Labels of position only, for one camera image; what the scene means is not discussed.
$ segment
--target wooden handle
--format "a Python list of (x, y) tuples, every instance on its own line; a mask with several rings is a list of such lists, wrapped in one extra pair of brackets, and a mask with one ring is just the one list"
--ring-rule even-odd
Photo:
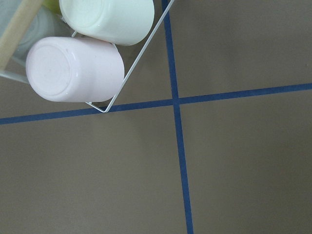
[(4, 70), (20, 40), (42, 5), (43, 0), (22, 0), (0, 38), (0, 70)]

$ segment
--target horizontal blue line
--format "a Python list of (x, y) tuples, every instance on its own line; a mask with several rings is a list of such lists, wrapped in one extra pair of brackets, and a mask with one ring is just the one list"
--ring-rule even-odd
[[(216, 101), (216, 100), (233, 99), (233, 98), (246, 98), (246, 97), (253, 97), (253, 96), (287, 93), (287, 92), (304, 91), (304, 90), (312, 90), (312, 83), (280, 86), (280, 87), (264, 88), (264, 89), (253, 89), (253, 90), (245, 90), (245, 91), (237, 91), (237, 92), (228, 92), (228, 93), (221, 93), (221, 94), (201, 95), (201, 96), (194, 96), (194, 97), (181, 97), (179, 98), (179, 102), (180, 104), (190, 104), (190, 103), (197, 103), (197, 102)], [(139, 110), (139, 109), (146, 109), (146, 108), (172, 106), (172, 105), (173, 105), (172, 99), (147, 101), (147, 102), (115, 105), (111, 108), (110, 112)], [(8, 117), (8, 118), (0, 118), (0, 125), (47, 120), (47, 119), (87, 116), (87, 115), (94, 115), (94, 114), (100, 114), (100, 112), (94, 108), (88, 108), (88, 109), (80, 109), (80, 110), (72, 110), (72, 111), (52, 112), (52, 113), (46, 113), (46, 114)]]

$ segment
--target vertical blue line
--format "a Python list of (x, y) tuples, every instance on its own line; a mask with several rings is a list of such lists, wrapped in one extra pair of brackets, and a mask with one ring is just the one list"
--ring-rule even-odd
[[(162, 0), (163, 11), (166, 9), (167, 5), (168, 5), (168, 1)], [(174, 115), (175, 115), (175, 132), (176, 132), (177, 148), (178, 148), (178, 155), (179, 155), (186, 228), (187, 228), (188, 234), (194, 234), (189, 182), (188, 182), (188, 176), (187, 176), (186, 158), (185, 158), (185, 150), (184, 150), (184, 139), (183, 139), (183, 131), (182, 131), (181, 110), (180, 110), (179, 93), (178, 93), (177, 79), (176, 79), (175, 54), (174, 54), (169, 13), (165, 17), (164, 25), (165, 25), (165, 34), (166, 34), (166, 43), (167, 43), (171, 92), (172, 92)]]

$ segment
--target pink cup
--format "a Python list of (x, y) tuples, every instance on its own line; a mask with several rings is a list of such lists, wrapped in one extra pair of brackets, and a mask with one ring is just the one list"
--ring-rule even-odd
[(124, 79), (118, 50), (91, 38), (39, 40), (29, 51), (26, 72), (35, 92), (50, 101), (106, 101)]

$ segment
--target floor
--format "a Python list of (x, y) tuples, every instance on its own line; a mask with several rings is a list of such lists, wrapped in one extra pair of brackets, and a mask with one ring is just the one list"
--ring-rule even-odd
[(0, 79), (0, 233), (311, 233), (311, 14), (176, 0), (108, 114)]

